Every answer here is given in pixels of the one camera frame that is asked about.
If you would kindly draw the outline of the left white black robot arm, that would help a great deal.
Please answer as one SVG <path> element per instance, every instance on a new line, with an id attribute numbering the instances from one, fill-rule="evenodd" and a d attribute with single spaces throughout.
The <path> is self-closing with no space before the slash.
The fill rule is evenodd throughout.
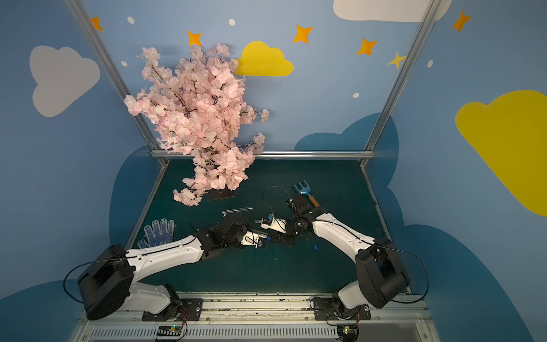
<path id="1" fill-rule="evenodd" d="M 183 320 L 183 304 L 170 284 L 142 283 L 153 274 L 183 264 L 203 262 L 228 247 L 264 246 L 266 235 L 250 229 L 238 213 L 228 214 L 212 229 L 156 247 L 107 248 L 78 278 L 86 317 L 104 319 L 119 311 L 142 312 L 146 321 Z"/>

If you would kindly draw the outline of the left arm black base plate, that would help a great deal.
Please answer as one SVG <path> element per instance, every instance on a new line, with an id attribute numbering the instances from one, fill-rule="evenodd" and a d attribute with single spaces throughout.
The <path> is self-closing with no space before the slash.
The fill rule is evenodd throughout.
<path id="1" fill-rule="evenodd" d="M 199 321 L 203 299 L 175 299 L 160 313 L 144 312 L 142 321 Z"/>

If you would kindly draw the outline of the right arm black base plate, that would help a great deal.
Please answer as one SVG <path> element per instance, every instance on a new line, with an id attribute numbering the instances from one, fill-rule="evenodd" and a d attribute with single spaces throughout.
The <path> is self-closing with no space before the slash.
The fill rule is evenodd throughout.
<path id="1" fill-rule="evenodd" d="M 317 321 L 369 321 L 370 308 L 367 304 L 348 309 L 340 299 L 315 296 L 310 300 L 310 308 Z"/>

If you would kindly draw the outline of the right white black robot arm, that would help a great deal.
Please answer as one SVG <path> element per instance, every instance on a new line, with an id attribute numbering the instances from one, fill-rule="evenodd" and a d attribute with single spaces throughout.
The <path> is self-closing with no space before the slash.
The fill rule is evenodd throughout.
<path id="1" fill-rule="evenodd" d="M 336 309 L 354 309 L 370 304 L 383 308 L 410 286 L 410 277 L 400 251 L 388 238 L 376 239 L 343 224 L 326 209 L 310 204 L 303 195 L 287 200 L 293 219 L 281 219 L 274 213 L 261 220 L 261 228 L 270 229 L 291 244 L 297 234 L 313 232 L 337 247 L 356 265 L 357 280 L 334 295 Z"/>

